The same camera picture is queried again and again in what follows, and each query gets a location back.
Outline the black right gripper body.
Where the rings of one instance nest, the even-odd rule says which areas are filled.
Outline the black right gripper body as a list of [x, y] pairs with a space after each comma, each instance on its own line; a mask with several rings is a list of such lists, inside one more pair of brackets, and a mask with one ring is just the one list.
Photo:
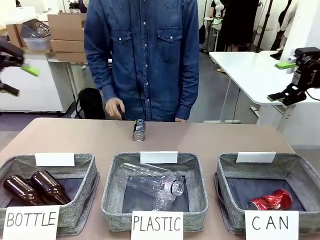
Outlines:
[[310, 58], [300, 61], [298, 68], [294, 71], [292, 83], [299, 93], [307, 94], [313, 100], [319, 100], [313, 97], [308, 90], [320, 88], [320, 60]]

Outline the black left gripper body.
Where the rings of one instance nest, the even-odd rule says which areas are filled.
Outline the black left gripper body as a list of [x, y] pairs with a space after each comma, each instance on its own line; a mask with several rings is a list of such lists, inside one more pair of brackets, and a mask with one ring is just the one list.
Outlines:
[[0, 71], [8, 67], [21, 67], [24, 64], [24, 51], [0, 38]]

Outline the person right hand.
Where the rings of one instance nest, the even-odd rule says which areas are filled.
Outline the person right hand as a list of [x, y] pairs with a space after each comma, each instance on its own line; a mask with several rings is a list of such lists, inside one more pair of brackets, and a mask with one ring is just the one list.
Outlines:
[[106, 101], [105, 110], [110, 117], [122, 120], [122, 114], [125, 113], [125, 105], [120, 98], [113, 97]]

